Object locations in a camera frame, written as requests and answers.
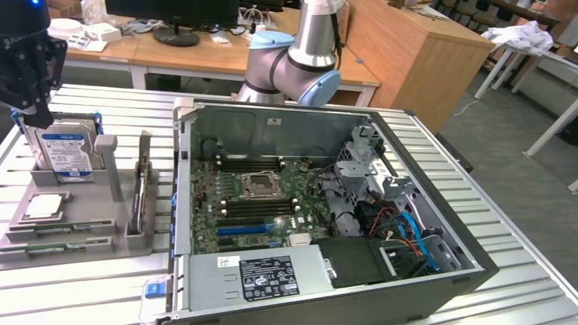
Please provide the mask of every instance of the green circuit board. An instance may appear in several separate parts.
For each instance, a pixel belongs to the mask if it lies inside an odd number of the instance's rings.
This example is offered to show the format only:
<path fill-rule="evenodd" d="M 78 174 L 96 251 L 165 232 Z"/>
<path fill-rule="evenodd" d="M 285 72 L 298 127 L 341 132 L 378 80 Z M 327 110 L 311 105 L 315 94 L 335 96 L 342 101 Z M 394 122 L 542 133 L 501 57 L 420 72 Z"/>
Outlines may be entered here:
<path fill-rule="evenodd" d="M 243 175 L 250 173 L 225 173 L 209 161 L 194 160 L 191 163 L 191 181 L 194 184 L 193 195 L 193 237 L 194 253 L 209 254 L 235 249 L 255 249 L 283 247 L 290 234 L 310 233 L 311 239 L 329 237 L 329 224 L 322 223 L 318 214 L 329 218 L 330 208 L 326 199 L 314 193 L 307 193 L 306 184 L 319 169 L 310 169 L 306 173 L 299 170 L 301 160 L 285 160 L 286 168 L 278 175 L 281 196 L 278 198 L 298 199 L 301 210 L 293 215 L 278 217 L 266 216 L 266 234 L 239 236 L 218 236 L 217 221 L 225 219 L 222 200 L 229 202 L 247 200 L 243 189 Z M 229 244 L 219 245 L 219 239 Z"/>

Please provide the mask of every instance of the metal workbench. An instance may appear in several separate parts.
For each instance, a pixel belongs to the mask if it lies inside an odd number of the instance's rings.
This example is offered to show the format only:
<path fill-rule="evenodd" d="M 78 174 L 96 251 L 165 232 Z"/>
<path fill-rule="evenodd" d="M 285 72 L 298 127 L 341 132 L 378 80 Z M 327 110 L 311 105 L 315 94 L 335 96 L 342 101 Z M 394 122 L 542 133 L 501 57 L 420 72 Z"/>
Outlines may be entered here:
<path fill-rule="evenodd" d="M 56 92 L 54 111 L 102 112 L 105 132 L 119 136 L 121 169 L 134 168 L 142 130 L 154 134 L 153 165 L 161 170 L 155 252 L 146 257 L 0 272 L 0 324 L 139 323 L 142 285 L 166 275 L 170 264 L 173 102 L 178 95 L 187 94 L 79 85 L 66 85 Z M 382 116 L 501 268 L 476 293 L 452 300 L 416 324 L 578 324 L 577 291 L 425 126 L 401 111 L 385 110 Z M 0 145 L 0 234 L 24 195 L 34 165 L 15 128 Z M 402 168 L 396 161 L 393 165 Z M 147 304 L 150 313 L 163 308 L 163 299 Z"/>

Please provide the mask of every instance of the gray floor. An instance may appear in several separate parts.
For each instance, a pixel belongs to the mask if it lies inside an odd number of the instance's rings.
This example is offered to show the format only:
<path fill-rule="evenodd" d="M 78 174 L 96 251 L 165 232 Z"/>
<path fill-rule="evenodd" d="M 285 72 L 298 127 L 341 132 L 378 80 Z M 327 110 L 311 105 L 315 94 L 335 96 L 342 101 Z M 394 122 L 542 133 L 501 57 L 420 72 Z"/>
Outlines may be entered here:
<path fill-rule="evenodd" d="M 473 102 L 485 73 L 476 77 L 457 112 Z M 131 87 L 126 72 L 66 68 L 66 83 Z M 230 95 L 238 82 L 183 78 L 183 90 Z M 578 147 L 554 138 L 538 155 L 522 155 L 553 120 L 506 89 L 490 91 L 462 116 L 449 119 L 442 134 L 474 166 L 473 177 L 505 210 L 569 282 L 578 287 L 578 196 L 566 186 L 578 179 Z M 0 133 L 8 114 L 0 116 Z"/>

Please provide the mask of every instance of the hard drive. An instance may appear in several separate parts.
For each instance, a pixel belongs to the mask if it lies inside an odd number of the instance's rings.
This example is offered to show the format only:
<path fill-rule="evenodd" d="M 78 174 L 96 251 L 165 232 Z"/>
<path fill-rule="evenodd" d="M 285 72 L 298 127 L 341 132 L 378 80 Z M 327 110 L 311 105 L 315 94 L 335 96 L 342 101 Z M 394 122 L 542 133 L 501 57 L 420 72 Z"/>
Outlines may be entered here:
<path fill-rule="evenodd" d="M 52 170 L 63 183 L 94 181 L 92 170 L 105 169 L 103 159 L 94 144 L 102 134 L 102 116 L 96 114 L 54 113 L 55 124 L 46 130 L 19 125 L 27 137 L 36 167 Z"/>

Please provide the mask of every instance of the cpu socket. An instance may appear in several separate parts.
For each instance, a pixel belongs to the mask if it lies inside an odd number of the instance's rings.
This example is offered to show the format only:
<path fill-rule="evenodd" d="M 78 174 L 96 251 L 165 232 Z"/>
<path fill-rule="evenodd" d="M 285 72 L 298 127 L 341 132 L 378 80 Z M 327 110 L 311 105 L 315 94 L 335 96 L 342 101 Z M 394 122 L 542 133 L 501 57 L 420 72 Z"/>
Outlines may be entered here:
<path fill-rule="evenodd" d="M 243 195 L 246 198 L 279 198 L 279 174 L 274 172 L 242 175 Z"/>

